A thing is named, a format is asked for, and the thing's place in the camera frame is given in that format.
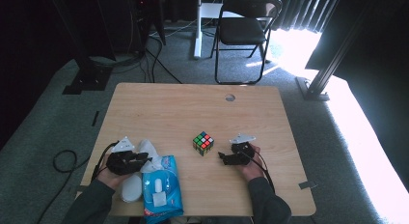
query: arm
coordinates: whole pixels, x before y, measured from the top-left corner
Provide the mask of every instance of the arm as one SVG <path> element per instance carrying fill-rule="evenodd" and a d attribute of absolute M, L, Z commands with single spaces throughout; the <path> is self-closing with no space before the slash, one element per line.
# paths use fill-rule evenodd
<path fill-rule="evenodd" d="M 120 184 L 130 177 L 130 175 L 118 176 L 109 171 L 106 168 L 107 159 L 108 155 L 104 157 L 96 179 L 90 183 L 69 208 L 62 222 L 63 224 L 96 224 L 105 221 L 111 210 L 112 195 L 114 195 Z"/>
<path fill-rule="evenodd" d="M 254 160 L 262 165 L 259 158 L 260 148 L 254 145 L 251 146 L 256 151 Z M 237 166 L 237 169 L 248 183 L 255 224 L 288 223 L 291 218 L 291 209 L 282 198 L 274 194 L 257 164 L 250 161 L 247 165 Z"/>

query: tissue pack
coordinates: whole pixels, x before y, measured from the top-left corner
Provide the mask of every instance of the tissue pack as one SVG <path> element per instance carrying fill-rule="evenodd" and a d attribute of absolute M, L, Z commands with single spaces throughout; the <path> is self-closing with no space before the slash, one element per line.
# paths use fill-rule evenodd
<path fill-rule="evenodd" d="M 208 151 L 213 147 L 214 140 L 204 131 L 193 139 L 193 148 L 198 151 L 199 154 L 205 156 Z"/>
<path fill-rule="evenodd" d="M 143 174 L 144 216 L 148 224 L 183 215 L 175 157 L 163 156 L 161 164 L 163 170 Z"/>

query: human hand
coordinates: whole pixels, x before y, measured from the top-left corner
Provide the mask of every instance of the human hand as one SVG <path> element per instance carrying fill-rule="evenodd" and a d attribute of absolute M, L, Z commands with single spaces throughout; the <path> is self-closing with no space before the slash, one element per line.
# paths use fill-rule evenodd
<path fill-rule="evenodd" d="M 100 181 L 111 187 L 112 189 L 116 190 L 120 184 L 129 178 L 132 174 L 128 175 L 116 175 L 115 173 L 111 172 L 106 167 L 106 161 L 108 160 L 109 154 L 106 154 L 103 158 L 102 165 L 98 170 L 98 175 L 96 178 Z"/>
<path fill-rule="evenodd" d="M 252 144 L 250 144 L 250 146 L 256 152 L 253 160 L 259 165 L 262 165 L 261 159 L 259 158 L 260 148 Z M 259 168 L 259 166 L 255 162 L 253 162 L 253 160 L 250 160 L 250 163 L 248 163 L 247 165 L 236 166 L 237 170 L 241 172 L 247 182 L 251 181 L 254 178 L 264 177 L 264 173 L 262 172 L 261 168 Z"/>

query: black chair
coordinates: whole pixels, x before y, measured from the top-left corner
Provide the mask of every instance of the black chair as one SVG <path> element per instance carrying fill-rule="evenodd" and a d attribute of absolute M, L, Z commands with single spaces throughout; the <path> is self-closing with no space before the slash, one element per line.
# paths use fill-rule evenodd
<path fill-rule="evenodd" d="M 242 85 L 256 84 L 262 78 L 264 71 L 265 56 L 270 42 L 271 25 L 281 11 L 280 0 L 227 0 L 219 14 L 219 19 L 214 35 L 213 51 L 216 51 L 216 67 L 214 78 L 219 84 Z M 238 14 L 239 17 L 224 16 L 226 12 Z M 254 48 L 223 48 L 220 49 L 219 42 L 225 45 L 255 45 Z M 222 82 L 218 79 L 219 52 L 220 50 L 253 50 L 251 58 L 256 49 L 265 43 L 262 56 L 259 78 L 254 81 Z"/>

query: gray carpet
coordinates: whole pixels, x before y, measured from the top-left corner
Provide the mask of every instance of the gray carpet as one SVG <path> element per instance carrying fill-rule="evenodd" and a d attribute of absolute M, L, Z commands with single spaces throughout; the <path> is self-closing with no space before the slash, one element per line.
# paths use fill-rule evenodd
<path fill-rule="evenodd" d="M 193 32 L 177 32 L 168 36 L 159 60 L 183 83 L 216 84 L 214 58 L 207 58 L 212 38 L 204 36 L 203 57 L 200 60 L 193 59 L 194 40 Z M 158 49 L 157 42 L 150 40 L 148 50 L 156 54 Z M 271 49 L 273 56 L 281 54 L 274 37 Z M 257 76 L 254 71 L 243 70 L 243 62 L 240 61 L 251 63 L 258 55 L 252 59 L 231 52 L 224 55 L 226 58 L 221 61 L 230 59 L 228 62 L 232 65 L 229 68 L 237 70 L 237 73 L 223 73 L 222 76 Z M 276 64 L 273 62 L 266 68 L 271 69 Z M 73 150 L 78 163 L 86 159 L 93 149 L 116 85 L 120 82 L 152 81 L 152 77 L 146 75 L 152 65 L 153 58 L 148 55 L 148 59 L 142 60 L 140 65 L 115 68 L 105 91 L 84 91 L 76 96 L 62 95 L 76 75 L 75 62 L 67 63 L 56 72 L 30 115 L 0 152 L 0 223 L 38 221 L 68 176 L 55 171 L 53 157 L 62 150 Z M 154 75 L 157 83 L 177 83 L 158 63 Z M 318 184 L 313 188 L 316 204 L 314 219 L 294 217 L 291 223 L 382 223 L 359 180 L 325 102 L 303 100 L 295 75 L 283 68 L 272 70 L 257 85 L 279 88 L 307 177 Z M 96 111 L 99 115 L 93 124 Z M 69 169 L 73 157 L 63 154 L 57 162 L 61 168 Z M 62 220 L 74 200 L 73 189 L 80 184 L 84 170 L 83 166 L 74 171 L 41 223 L 59 223 Z M 126 222 L 126 218 L 119 217 L 108 217 L 106 221 Z"/>

